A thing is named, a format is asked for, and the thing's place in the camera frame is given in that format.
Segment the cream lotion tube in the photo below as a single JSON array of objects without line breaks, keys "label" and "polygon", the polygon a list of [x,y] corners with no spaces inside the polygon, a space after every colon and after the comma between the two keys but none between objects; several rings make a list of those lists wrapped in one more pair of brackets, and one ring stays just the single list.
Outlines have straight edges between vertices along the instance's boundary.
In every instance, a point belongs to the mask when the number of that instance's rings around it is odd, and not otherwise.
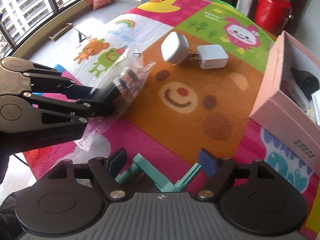
[{"label": "cream lotion tube", "polygon": [[287,83],[286,89],[291,99],[301,108],[302,111],[306,112],[310,109],[311,99],[305,95],[294,79],[291,79]]}]

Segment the dark grey funnel nozzle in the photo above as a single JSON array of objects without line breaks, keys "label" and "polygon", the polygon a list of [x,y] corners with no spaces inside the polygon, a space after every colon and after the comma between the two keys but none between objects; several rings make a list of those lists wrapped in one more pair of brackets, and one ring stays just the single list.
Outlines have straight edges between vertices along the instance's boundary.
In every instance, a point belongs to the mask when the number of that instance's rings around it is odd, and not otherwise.
[{"label": "dark grey funnel nozzle", "polygon": [[298,70],[291,67],[293,79],[298,87],[304,93],[308,100],[311,100],[312,94],[319,90],[319,80],[312,73],[306,70]]}]

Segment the white cube charger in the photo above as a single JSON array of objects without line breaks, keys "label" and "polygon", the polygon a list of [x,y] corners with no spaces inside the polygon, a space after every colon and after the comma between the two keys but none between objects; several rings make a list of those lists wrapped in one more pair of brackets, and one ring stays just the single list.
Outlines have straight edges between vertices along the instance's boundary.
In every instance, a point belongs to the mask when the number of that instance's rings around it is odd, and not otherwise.
[{"label": "white cube charger", "polygon": [[226,66],[229,56],[220,45],[201,45],[196,49],[197,52],[189,54],[188,57],[197,59],[201,69],[219,69]]}]

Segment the pink cardboard box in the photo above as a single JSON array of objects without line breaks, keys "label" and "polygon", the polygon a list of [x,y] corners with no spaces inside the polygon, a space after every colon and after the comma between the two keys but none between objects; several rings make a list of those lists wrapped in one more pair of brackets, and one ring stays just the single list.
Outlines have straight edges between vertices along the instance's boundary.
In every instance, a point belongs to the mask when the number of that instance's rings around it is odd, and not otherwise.
[{"label": "pink cardboard box", "polygon": [[319,174],[319,59],[286,31],[269,52],[250,117]]}]

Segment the clear plastic bag with parts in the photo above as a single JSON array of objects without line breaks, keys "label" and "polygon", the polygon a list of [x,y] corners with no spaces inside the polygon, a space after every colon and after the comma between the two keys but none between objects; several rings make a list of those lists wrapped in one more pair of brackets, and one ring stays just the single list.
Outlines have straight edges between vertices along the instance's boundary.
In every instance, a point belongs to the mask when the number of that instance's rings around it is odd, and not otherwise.
[{"label": "clear plastic bag with parts", "polygon": [[107,109],[99,107],[91,114],[82,138],[76,141],[81,149],[89,151],[98,137],[126,112],[143,89],[154,65],[154,62],[145,64],[142,53],[131,46],[98,78],[98,84],[89,90],[88,96],[95,103],[111,105]]}]

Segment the red metal canister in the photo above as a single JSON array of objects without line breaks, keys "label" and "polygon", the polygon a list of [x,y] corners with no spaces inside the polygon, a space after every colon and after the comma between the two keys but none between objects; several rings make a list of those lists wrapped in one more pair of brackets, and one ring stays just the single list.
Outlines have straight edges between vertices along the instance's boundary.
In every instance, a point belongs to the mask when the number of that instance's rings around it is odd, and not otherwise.
[{"label": "red metal canister", "polygon": [[292,5],[288,0],[258,0],[254,21],[274,36],[281,33],[292,18]]}]

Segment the teal plastic crank handle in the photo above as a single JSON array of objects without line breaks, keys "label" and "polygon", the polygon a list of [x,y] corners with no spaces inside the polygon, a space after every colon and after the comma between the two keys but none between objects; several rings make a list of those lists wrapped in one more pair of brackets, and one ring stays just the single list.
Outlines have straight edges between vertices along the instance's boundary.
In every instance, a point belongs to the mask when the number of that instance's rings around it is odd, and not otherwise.
[{"label": "teal plastic crank handle", "polygon": [[132,180],[134,176],[139,176],[143,172],[154,182],[161,192],[184,192],[201,170],[202,166],[199,163],[195,163],[189,171],[174,184],[138,153],[133,158],[132,165],[123,173],[117,175],[116,182],[123,185]]}]

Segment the colourful cartoon table mat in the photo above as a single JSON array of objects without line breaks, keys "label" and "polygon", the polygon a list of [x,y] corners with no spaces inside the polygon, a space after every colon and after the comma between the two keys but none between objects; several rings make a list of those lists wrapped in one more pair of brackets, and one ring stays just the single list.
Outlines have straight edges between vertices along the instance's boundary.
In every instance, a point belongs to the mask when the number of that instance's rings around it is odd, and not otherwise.
[{"label": "colourful cartoon table mat", "polygon": [[[175,66],[161,56],[173,31],[195,52],[219,44],[224,68],[204,70],[196,60]],[[142,91],[121,117],[97,120],[89,150],[67,142],[24,153],[36,178],[64,158],[86,162],[123,147],[140,153],[169,179],[178,180],[201,148],[241,163],[259,158],[286,178],[308,201],[302,234],[319,233],[319,177],[287,146],[250,119],[272,46],[271,38],[234,7],[220,1],[153,0],[105,25],[91,23],[82,43],[64,41],[44,53],[42,64],[85,86],[96,86],[127,48],[154,66]]]}]

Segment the white rounded plug adapter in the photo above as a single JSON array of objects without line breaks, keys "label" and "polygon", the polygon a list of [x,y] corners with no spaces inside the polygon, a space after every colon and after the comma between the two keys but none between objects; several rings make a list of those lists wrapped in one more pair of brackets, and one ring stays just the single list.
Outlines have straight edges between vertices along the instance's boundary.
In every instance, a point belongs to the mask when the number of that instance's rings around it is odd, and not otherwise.
[{"label": "white rounded plug adapter", "polygon": [[176,31],[170,32],[161,44],[163,60],[173,65],[178,65],[186,59],[189,51],[190,48],[187,38]]}]

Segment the white product carton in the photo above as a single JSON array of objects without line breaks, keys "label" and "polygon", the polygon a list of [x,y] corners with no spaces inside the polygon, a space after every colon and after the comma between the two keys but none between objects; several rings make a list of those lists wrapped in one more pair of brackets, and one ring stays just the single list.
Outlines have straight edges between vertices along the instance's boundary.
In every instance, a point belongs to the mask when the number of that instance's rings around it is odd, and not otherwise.
[{"label": "white product carton", "polygon": [[320,90],[317,90],[314,93],[312,93],[311,97],[315,109],[317,126],[320,127]]}]

